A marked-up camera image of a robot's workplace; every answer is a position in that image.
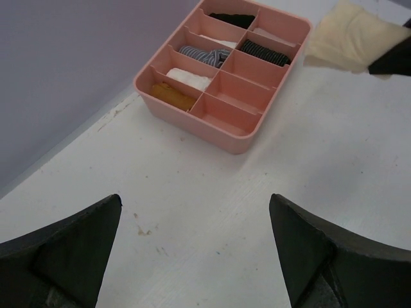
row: striped folded cloth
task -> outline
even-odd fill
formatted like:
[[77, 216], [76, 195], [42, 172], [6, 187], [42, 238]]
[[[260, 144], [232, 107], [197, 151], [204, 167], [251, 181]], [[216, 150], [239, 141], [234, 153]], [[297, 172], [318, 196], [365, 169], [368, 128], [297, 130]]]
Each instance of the striped folded cloth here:
[[246, 40], [244, 42], [244, 44], [240, 48], [240, 51], [248, 53], [249, 55], [255, 56], [264, 61], [276, 64], [278, 66], [284, 66], [291, 63], [290, 58], [288, 58], [286, 55], [272, 51], [271, 49], [258, 45], [254, 42], [251, 42], [250, 40]]
[[182, 46], [179, 53], [216, 68], [220, 68], [230, 55], [230, 51], [226, 49], [214, 49], [207, 52], [193, 46]]

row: folded sock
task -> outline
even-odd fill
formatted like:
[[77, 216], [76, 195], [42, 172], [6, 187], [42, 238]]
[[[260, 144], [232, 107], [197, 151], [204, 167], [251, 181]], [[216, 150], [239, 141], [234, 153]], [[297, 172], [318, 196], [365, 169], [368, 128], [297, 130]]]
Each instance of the folded sock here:
[[177, 68], [170, 69], [170, 71], [167, 73], [167, 77], [182, 82], [202, 92], [205, 91], [211, 83], [211, 78], [199, 76]]
[[271, 34], [270, 32], [265, 31], [264, 29], [261, 28], [256, 28], [254, 30], [252, 30], [254, 33], [260, 34], [264, 37], [268, 37], [269, 39], [272, 39], [276, 42], [280, 42], [283, 43], [284, 45], [290, 46], [290, 47], [295, 47], [296, 44], [288, 42], [284, 39], [282, 39], [281, 37], [278, 37], [277, 35]]
[[207, 52], [192, 46], [182, 46], [179, 53], [217, 68], [221, 67], [230, 55], [230, 51], [226, 49], [214, 49]]
[[235, 42], [229, 42], [228, 40], [216, 40], [215, 38], [207, 37], [207, 36], [205, 36], [205, 35], [200, 35], [200, 36], [201, 36], [201, 37], [204, 37], [204, 38], [207, 39], [207, 40], [213, 40], [213, 41], [215, 41], [215, 42], [217, 42], [217, 43], [220, 43], [221, 45], [230, 47], [230, 48], [232, 48], [232, 49], [234, 49], [234, 48], [237, 46], [237, 43], [235, 43]]
[[256, 18], [253, 15], [240, 15], [240, 14], [215, 14], [211, 13], [210, 17], [218, 19], [220, 21], [227, 22], [229, 24], [233, 24], [237, 27], [241, 27], [243, 29], [248, 29], [253, 20]]
[[251, 42], [250, 40], [246, 40], [244, 42], [244, 44], [240, 48], [240, 51], [248, 53], [249, 55], [255, 56], [264, 61], [276, 64], [278, 66], [284, 66], [291, 63], [290, 58], [288, 58], [286, 55], [272, 51], [271, 49], [258, 45], [254, 42]]
[[196, 102], [194, 98], [184, 95], [164, 82], [153, 85], [150, 95], [183, 111], [190, 110]]

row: beige cloth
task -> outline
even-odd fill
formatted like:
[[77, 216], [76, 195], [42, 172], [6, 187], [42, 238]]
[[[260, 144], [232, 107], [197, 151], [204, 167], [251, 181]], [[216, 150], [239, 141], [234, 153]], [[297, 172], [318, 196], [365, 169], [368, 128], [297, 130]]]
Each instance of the beige cloth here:
[[305, 50], [304, 65], [362, 73], [409, 36], [410, 29], [383, 21], [348, 0], [339, 0], [315, 28]]

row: white tabletop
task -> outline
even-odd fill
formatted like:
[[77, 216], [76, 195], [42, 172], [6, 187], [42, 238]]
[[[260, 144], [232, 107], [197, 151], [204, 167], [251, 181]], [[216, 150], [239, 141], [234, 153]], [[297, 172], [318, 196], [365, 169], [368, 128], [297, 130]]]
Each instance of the white tabletop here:
[[[316, 23], [335, 1], [280, 2]], [[410, 15], [373, 3], [387, 19]], [[410, 86], [299, 61], [239, 156], [154, 118], [132, 94], [0, 201], [0, 242], [118, 193], [98, 308], [289, 307], [272, 193], [411, 250]]]

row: black object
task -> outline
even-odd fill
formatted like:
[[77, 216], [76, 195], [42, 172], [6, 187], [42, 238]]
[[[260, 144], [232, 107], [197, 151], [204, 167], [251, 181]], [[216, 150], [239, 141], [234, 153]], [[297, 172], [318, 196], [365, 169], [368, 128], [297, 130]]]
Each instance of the black object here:
[[280, 195], [270, 215], [293, 308], [410, 308], [411, 252], [366, 239]]
[[[411, 19], [404, 24], [404, 27], [411, 28]], [[368, 71], [371, 75], [396, 74], [411, 76], [411, 37], [395, 45], [375, 60], [368, 67]]]
[[242, 15], [242, 14], [215, 14], [211, 13], [209, 15], [212, 18], [218, 19], [229, 24], [233, 24], [237, 27], [248, 29], [251, 23], [256, 18], [253, 15]]
[[240, 48], [240, 51], [281, 67], [286, 64], [291, 64], [290, 58], [288, 58], [286, 55], [263, 47], [257, 43], [252, 42], [251, 40], [245, 40], [244, 44]]
[[112, 195], [0, 244], [0, 307], [94, 308], [120, 214]]

